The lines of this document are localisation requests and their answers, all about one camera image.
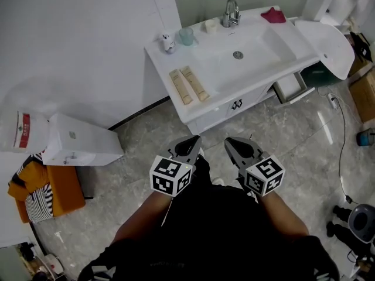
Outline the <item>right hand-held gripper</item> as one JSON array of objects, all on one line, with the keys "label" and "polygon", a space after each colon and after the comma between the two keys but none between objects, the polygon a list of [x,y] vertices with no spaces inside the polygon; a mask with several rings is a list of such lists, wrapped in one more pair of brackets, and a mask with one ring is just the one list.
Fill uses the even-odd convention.
[{"label": "right hand-held gripper", "polygon": [[245,188],[264,197],[282,184],[285,168],[274,155],[243,167],[249,158],[258,158],[263,152],[254,141],[241,137],[227,137],[224,147],[232,164],[244,177]]}]

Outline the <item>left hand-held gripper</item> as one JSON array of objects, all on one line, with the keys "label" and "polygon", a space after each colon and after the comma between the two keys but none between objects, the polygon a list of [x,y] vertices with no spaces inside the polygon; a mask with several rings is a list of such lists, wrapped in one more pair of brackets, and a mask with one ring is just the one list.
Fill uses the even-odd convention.
[{"label": "left hand-held gripper", "polygon": [[190,184],[201,145],[199,135],[183,136],[171,142],[167,151],[155,157],[149,170],[151,189],[171,197],[181,193]]}]

